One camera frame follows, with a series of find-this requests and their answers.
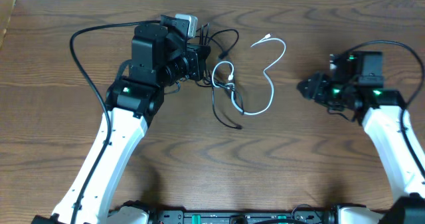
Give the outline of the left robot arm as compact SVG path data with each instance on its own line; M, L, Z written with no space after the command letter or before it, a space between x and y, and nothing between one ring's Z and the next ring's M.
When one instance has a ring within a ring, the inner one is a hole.
M203 78L211 49L189 43L197 23L185 14L133 23L131 58L120 65L106 97L97 95L104 113L96 139L51 216L37 215L33 223L148 223L149 213L141 207L125 204L110 211L110 206L129 158L164 101L165 87Z

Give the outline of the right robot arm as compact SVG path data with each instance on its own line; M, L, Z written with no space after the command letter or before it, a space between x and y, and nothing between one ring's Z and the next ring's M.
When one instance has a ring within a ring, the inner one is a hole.
M401 93L384 87L383 54L351 51L333 56L330 69L330 75L317 72L297 89L329 114L353 111L352 121L363 127L378 152L394 203L383 214L364 205L336 204L323 214L322 223L423 223L424 151Z

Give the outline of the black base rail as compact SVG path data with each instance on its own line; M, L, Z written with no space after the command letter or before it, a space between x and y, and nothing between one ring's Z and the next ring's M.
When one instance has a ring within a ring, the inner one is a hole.
M149 224L233 224L259 223L267 220L287 223L293 219L302 223L337 223L336 214L330 211L316 211L309 208L296 208L284 212L212 212L212 211L154 211L149 215Z

